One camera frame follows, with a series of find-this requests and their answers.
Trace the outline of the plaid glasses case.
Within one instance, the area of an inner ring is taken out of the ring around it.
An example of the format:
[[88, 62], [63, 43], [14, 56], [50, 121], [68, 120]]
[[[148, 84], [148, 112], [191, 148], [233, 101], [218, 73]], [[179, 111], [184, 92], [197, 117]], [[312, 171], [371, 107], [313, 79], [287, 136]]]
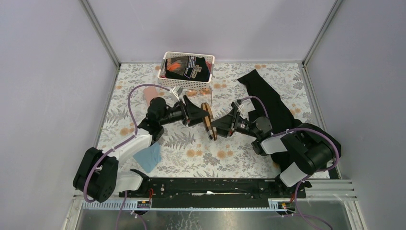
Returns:
[[201, 109], [208, 113], [208, 116], [203, 118], [203, 124], [208, 135], [208, 138], [212, 141], [216, 141], [218, 134], [216, 127], [212, 126], [212, 120], [214, 119], [211, 107], [208, 103], [202, 103]]

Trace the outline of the pink glasses case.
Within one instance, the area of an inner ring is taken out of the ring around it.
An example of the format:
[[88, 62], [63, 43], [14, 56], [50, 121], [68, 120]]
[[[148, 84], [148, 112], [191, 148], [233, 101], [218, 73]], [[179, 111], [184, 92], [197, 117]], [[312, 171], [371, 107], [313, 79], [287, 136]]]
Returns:
[[143, 89], [143, 94], [148, 107], [150, 106], [150, 103], [154, 98], [159, 97], [158, 92], [154, 86], [145, 87]]

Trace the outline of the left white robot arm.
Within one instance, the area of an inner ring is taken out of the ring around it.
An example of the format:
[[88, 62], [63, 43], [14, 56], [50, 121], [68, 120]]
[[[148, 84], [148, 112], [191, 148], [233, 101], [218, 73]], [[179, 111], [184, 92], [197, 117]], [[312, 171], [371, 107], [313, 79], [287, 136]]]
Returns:
[[73, 186], [82, 191], [87, 202], [105, 202], [115, 193], [131, 191], [142, 197], [148, 192], [148, 176], [139, 170], [119, 172], [119, 165], [155, 144], [164, 133], [164, 125], [181, 121], [193, 126], [209, 117], [209, 112], [193, 104], [187, 96], [170, 107], [161, 97], [153, 98], [146, 117], [137, 126], [137, 134], [107, 151], [89, 148], [80, 163]]

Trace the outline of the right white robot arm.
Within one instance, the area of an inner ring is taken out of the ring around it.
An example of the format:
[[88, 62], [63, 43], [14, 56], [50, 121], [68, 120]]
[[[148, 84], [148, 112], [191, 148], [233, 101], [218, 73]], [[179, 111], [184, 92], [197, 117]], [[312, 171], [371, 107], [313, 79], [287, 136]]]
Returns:
[[233, 111], [213, 121], [211, 125], [222, 137], [230, 137], [235, 132], [254, 137], [251, 145], [258, 155], [276, 157], [281, 154], [287, 157], [279, 163], [286, 168], [281, 169], [274, 185], [275, 193], [281, 197], [287, 197], [299, 181], [321, 171], [329, 161], [341, 156], [341, 144], [327, 132], [309, 123], [274, 133], [267, 117], [260, 116], [249, 121], [242, 118], [238, 111]]

